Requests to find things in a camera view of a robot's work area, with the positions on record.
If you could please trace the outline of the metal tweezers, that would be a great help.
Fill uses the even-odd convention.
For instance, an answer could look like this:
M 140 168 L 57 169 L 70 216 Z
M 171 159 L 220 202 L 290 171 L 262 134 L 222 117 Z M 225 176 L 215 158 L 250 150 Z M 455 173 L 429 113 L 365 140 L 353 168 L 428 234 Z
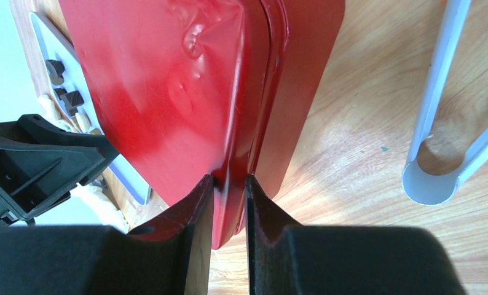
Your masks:
M 488 1 L 447 1 L 406 164 L 405 194 L 449 201 L 488 161 Z

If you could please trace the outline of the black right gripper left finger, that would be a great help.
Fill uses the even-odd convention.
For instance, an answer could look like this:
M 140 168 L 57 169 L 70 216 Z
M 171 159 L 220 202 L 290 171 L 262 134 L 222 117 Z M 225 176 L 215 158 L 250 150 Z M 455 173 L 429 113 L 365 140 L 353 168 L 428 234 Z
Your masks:
M 127 234 L 111 226 L 0 229 L 0 294 L 206 294 L 214 181 Z

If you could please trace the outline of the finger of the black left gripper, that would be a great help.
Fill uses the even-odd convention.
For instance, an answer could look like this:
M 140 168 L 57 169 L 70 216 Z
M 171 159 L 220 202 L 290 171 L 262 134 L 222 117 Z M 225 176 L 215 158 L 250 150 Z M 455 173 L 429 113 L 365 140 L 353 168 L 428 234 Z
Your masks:
M 0 222 L 32 222 L 118 155 L 104 135 L 67 132 L 38 114 L 0 123 Z

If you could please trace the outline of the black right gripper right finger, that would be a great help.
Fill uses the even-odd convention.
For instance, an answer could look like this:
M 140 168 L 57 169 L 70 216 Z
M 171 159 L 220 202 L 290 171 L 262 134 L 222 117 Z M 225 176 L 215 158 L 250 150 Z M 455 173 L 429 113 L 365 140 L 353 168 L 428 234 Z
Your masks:
M 251 294 L 465 294 L 442 244 L 417 227 L 305 226 L 246 178 Z

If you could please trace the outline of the red box lid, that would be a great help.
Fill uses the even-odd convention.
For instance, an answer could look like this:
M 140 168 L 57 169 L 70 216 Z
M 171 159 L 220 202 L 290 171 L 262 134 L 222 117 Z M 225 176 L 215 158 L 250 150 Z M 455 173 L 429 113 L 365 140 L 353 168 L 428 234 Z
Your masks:
M 286 175 L 344 1 L 61 1 L 102 131 L 169 205 L 213 175 L 212 248 Z

